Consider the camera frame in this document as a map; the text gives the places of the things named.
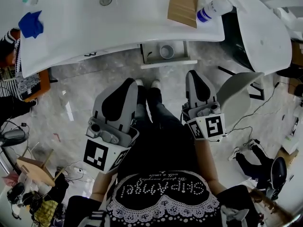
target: wooden board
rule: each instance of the wooden board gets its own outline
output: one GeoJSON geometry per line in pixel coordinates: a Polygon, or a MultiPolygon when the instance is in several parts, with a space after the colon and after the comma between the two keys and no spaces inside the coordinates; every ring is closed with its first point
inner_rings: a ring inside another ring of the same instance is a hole
{"type": "Polygon", "coordinates": [[[197,28],[197,3],[198,0],[170,0],[167,18],[197,28]]]}
{"type": "Polygon", "coordinates": [[[290,85],[288,86],[288,93],[289,93],[289,94],[292,94],[292,95],[294,95],[294,90],[295,90],[295,88],[296,88],[298,85],[302,84],[301,81],[299,81],[299,80],[297,80],[297,79],[295,79],[295,78],[290,78],[290,79],[289,79],[289,83],[290,83],[290,85]]]}
{"type": "Polygon", "coordinates": [[[286,163],[287,168],[289,168],[289,166],[292,164],[292,162],[294,161],[294,159],[297,157],[299,153],[299,150],[296,149],[292,154],[288,154],[287,151],[281,147],[280,150],[278,151],[276,158],[277,157],[283,157],[286,163]]]}
{"type": "Polygon", "coordinates": [[[292,49],[293,49],[293,64],[303,67],[303,53],[300,49],[300,43],[292,42],[292,49]]]}
{"type": "Polygon", "coordinates": [[[23,169],[27,176],[35,181],[41,181],[45,184],[55,187],[55,182],[53,181],[52,175],[49,173],[49,171],[44,168],[42,169],[43,162],[31,160],[29,158],[25,157],[19,157],[17,159],[17,164],[20,167],[20,169],[23,169]]]}

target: white lace pattern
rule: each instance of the white lace pattern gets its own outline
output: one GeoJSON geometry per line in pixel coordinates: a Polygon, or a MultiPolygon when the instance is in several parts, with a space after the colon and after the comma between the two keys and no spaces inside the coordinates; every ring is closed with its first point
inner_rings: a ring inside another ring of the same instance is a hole
{"type": "Polygon", "coordinates": [[[130,223],[130,224],[135,222],[146,223],[153,219],[160,219],[160,218],[162,218],[161,219],[162,221],[165,221],[163,217],[164,216],[168,217],[168,215],[170,216],[170,218],[176,215],[180,215],[186,218],[187,217],[203,218],[204,216],[207,217],[208,213],[210,216],[213,216],[212,213],[214,213],[216,209],[219,207],[219,201],[217,200],[216,197],[214,197],[211,194],[206,181],[201,176],[193,172],[188,172],[188,171],[176,171],[176,172],[184,172],[186,174],[191,174],[197,177],[200,181],[202,181],[203,184],[206,186],[206,189],[209,191],[208,199],[198,205],[192,206],[176,201],[164,194],[160,197],[160,199],[157,201],[155,205],[149,208],[143,210],[130,210],[116,200],[116,194],[118,189],[123,185],[125,181],[135,176],[135,175],[131,175],[124,178],[117,185],[113,193],[112,201],[107,206],[107,210],[111,211],[112,215],[115,218],[124,219],[126,223],[130,223]]]}

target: marble floor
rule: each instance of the marble floor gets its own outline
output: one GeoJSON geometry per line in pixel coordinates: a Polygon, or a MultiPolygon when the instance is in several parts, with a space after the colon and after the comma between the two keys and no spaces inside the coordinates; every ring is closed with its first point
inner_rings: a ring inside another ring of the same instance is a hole
{"type": "MultiPolygon", "coordinates": [[[[142,78],[149,86],[154,79],[162,84],[162,97],[165,106],[180,117],[181,106],[186,102],[185,75],[195,69],[206,75],[216,90],[227,80],[228,74],[218,70],[222,66],[236,73],[247,71],[234,62],[220,48],[218,43],[191,42],[192,58],[198,59],[196,65],[164,67],[157,69],[140,69],[143,63],[139,49],[116,52],[78,64],[56,66],[52,68],[53,76],[59,81],[51,84],[51,90],[39,98],[39,105],[31,113],[13,120],[16,124],[26,122],[30,127],[28,145],[35,159],[45,160],[47,153],[54,149],[48,163],[48,169],[54,173],[57,166],[69,166],[66,171],[71,179],[80,178],[74,167],[83,168],[87,173],[80,180],[70,182],[64,199],[73,195],[89,196],[97,171],[81,162],[85,150],[85,132],[91,116],[96,96],[107,86],[122,82],[128,77],[142,78]]],[[[274,75],[264,77],[265,97],[268,99],[274,88],[274,75]]],[[[247,117],[239,128],[252,126],[251,137],[259,139],[266,153],[274,157],[286,135],[289,134],[295,118],[292,116],[298,101],[287,93],[287,85],[279,85],[273,98],[258,110],[258,114],[247,117]]],[[[251,100],[248,113],[253,112],[264,101],[251,100]]],[[[223,185],[231,187],[246,180],[236,161],[227,158],[234,147],[248,141],[250,129],[234,131],[222,142],[212,142],[211,148],[223,185]]],[[[8,149],[11,157],[22,154],[26,142],[8,149]]],[[[255,156],[245,153],[252,163],[258,164],[255,156]]]]}

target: white bottle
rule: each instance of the white bottle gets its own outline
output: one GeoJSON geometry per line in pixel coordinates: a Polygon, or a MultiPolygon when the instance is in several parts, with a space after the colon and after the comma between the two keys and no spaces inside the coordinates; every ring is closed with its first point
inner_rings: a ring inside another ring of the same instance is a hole
{"type": "Polygon", "coordinates": [[[232,11],[232,4],[228,0],[213,0],[197,12],[197,18],[200,22],[205,23],[230,11],[232,11]]]}
{"type": "Polygon", "coordinates": [[[39,0],[22,0],[22,2],[27,6],[35,6],[39,0]]]}

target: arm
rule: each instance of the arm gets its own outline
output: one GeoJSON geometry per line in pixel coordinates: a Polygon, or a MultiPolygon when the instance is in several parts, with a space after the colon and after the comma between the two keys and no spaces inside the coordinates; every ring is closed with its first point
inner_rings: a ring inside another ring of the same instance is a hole
{"type": "Polygon", "coordinates": [[[226,188],[219,183],[218,174],[214,164],[213,155],[210,151],[209,143],[207,140],[196,140],[195,148],[200,174],[207,181],[213,195],[216,196],[226,190],[226,188]]]}
{"type": "Polygon", "coordinates": [[[112,180],[112,173],[104,174],[99,172],[95,180],[93,191],[90,196],[91,199],[102,202],[108,186],[112,180]]]}

